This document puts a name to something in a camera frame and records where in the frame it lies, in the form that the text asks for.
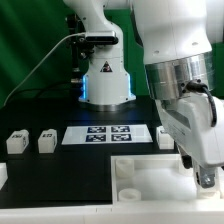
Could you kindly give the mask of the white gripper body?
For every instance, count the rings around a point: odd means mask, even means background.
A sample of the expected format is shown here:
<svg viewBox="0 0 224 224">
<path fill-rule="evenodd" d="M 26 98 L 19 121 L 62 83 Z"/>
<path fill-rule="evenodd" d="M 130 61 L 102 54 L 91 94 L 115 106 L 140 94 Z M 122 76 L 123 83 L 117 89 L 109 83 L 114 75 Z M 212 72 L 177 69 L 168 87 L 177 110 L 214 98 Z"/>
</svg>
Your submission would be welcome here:
<svg viewBox="0 0 224 224">
<path fill-rule="evenodd" d="M 205 94 L 191 93 L 170 105 L 156 100 L 165 131 L 203 168 L 224 166 L 224 104 L 214 97 L 217 123 Z"/>
</svg>

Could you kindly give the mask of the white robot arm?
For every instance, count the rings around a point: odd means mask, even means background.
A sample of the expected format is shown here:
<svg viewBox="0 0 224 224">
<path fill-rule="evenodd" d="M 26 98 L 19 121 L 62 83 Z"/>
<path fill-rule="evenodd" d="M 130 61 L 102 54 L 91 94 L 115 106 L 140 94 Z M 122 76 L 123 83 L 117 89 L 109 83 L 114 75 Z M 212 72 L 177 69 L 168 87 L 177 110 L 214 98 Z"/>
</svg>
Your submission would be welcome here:
<svg viewBox="0 0 224 224">
<path fill-rule="evenodd" d="M 216 184 L 224 166 L 224 104 L 213 96 L 212 47 L 207 0 L 63 0 L 81 20 L 81 45 L 89 59 L 80 102 L 115 109 L 133 100 L 124 68 L 121 28 L 108 9 L 128 8 L 144 51 L 149 94 L 185 167 L 203 188 Z"/>
</svg>

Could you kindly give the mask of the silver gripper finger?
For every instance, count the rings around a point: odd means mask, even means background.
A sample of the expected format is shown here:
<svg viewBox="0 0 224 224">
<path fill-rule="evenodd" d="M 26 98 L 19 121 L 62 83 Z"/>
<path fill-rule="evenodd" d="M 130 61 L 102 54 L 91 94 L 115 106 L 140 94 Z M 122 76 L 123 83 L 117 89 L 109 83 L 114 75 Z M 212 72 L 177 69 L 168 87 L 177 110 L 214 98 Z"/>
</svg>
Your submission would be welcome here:
<svg viewBox="0 0 224 224">
<path fill-rule="evenodd" d="M 212 188 L 215 186 L 215 169 L 196 166 L 196 182 L 202 188 Z"/>
</svg>

